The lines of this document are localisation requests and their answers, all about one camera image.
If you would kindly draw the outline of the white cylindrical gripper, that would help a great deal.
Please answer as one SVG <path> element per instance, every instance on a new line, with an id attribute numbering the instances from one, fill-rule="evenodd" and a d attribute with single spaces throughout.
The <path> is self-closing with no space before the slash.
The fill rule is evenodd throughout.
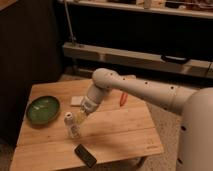
<path id="1" fill-rule="evenodd" d="M 109 91 L 92 84 L 81 102 L 81 109 L 76 114 L 76 123 L 81 125 L 89 114 L 95 112 Z"/>

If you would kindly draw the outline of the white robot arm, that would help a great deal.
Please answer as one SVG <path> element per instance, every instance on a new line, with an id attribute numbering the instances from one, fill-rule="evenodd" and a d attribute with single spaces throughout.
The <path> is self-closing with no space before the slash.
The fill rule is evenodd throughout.
<path id="1" fill-rule="evenodd" d="M 176 171 L 213 171 L 213 87 L 193 89 L 125 78 L 114 70 L 98 68 L 81 102 L 83 113 L 95 112 L 113 89 L 182 116 Z"/>

